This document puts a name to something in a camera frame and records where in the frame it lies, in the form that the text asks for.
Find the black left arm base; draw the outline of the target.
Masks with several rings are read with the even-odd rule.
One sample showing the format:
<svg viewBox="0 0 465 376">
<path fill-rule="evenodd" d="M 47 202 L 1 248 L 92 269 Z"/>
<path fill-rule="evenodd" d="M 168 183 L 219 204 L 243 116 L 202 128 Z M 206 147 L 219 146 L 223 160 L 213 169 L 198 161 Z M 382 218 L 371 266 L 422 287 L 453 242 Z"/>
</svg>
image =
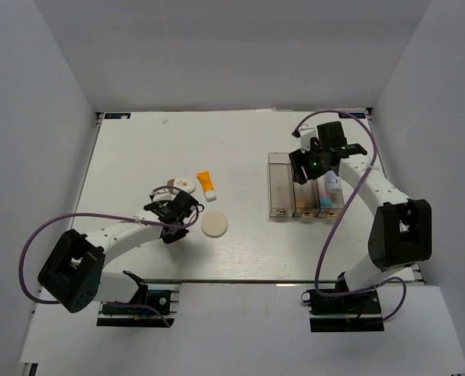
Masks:
<svg viewBox="0 0 465 376">
<path fill-rule="evenodd" d="M 170 328 L 178 312 L 180 284 L 146 284 L 129 302 L 101 302 L 97 327 Z"/>
</svg>

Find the white spray bottle clear cap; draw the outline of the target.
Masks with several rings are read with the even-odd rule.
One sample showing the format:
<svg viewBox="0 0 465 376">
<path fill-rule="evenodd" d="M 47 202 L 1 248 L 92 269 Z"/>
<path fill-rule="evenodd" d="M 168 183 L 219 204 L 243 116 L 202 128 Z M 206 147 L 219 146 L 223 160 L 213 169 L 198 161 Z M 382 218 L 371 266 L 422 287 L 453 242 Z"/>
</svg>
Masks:
<svg viewBox="0 0 465 376">
<path fill-rule="evenodd" d="M 335 172 L 328 171 L 325 175 L 325 180 L 328 193 L 337 194 L 341 192 L 341 181 Z"/>
</svg>

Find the round beige powder puff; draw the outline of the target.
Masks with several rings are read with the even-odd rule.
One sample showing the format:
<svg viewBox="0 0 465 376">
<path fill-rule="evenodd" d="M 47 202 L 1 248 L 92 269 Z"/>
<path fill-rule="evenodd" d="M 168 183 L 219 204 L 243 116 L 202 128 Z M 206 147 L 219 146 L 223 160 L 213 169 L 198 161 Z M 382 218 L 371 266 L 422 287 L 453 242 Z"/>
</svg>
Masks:
<svg viewBox="0 0 465 376">
<path fill-rule="evenodd" d="M 223 236 L 229 226 L 227 217 L 219 211 L 206 213 L 201 219 L 202 232 L 210 238 Z"/>
</svg>

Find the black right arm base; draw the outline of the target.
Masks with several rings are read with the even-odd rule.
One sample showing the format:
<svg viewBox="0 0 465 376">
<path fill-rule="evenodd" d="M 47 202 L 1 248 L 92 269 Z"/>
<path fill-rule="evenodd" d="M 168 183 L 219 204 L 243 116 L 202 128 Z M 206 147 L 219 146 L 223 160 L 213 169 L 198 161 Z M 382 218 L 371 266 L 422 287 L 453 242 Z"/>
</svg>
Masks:
<svg viewBox="0 0 465 376">
<path fill-rule="evenodd" d="M 323 297 L 314 289 L 301 294 L 309 307 L 312 333 L 382 332 L 384 321 L 376 291 L 341 298 Z"/>
</svg>

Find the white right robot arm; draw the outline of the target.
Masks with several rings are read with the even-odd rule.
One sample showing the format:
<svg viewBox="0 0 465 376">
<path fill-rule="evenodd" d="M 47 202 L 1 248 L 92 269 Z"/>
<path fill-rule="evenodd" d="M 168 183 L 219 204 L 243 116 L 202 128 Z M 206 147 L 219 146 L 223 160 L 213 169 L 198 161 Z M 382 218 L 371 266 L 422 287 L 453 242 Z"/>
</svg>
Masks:
<svg viewBox="0 0 465 376">
<path fill-rule="evenodd" d="M 361 197 L 373 214 L 366 255 L 341 274 L 333 291 L 316 290 L 325 298 L 335 298 L 341 310 L 354 312 L 364 302 L 363 293 L 432 256 L 431 206 L 396 188 L 375 168 L 376 154 L 347 141 L 339 121 L 317 127 L 301 124 L 293 135 L 300 141 L 299 149 L 289 155 L 296 183 L 334 172 L 352 187 L 351 196 Z"/>
</svg>

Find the pink teal gradient spray bottle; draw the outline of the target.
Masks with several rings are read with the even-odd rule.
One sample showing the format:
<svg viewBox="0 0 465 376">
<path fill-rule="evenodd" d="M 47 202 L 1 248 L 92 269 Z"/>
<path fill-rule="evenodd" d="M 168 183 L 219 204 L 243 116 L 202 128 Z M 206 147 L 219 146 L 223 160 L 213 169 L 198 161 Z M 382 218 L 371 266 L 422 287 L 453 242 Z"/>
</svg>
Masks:
<svg viewBox="0 0 465 376">
<path fill-rule="evenodd" d="M 326 183 L 324 181 L 318 182 L 319 188 L 319 203 L 321 208 L 331 208 L 332 201 L 330 193 L 327 190 Z"/>
</svg>

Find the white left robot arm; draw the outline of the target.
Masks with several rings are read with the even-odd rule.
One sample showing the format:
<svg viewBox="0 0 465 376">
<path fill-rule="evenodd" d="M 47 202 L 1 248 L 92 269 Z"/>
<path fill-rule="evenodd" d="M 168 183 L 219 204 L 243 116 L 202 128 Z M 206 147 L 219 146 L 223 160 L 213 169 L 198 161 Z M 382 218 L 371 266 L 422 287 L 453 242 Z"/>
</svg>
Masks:
<svg viewBox="0 0 465 376">
<path fill-rule="evenodd" d="M 90 234 L 65 232 L 41 268 L 38 282 L 69 312 L 77 313 L 95 300 L 109 262 L 149 241 L 170 244 L 182 239 L 203 208 L 180 191 L 146 204 L 132 217 L 84 213 L 84 217 L 114 219 L 117 224 Z"/>
</svg>

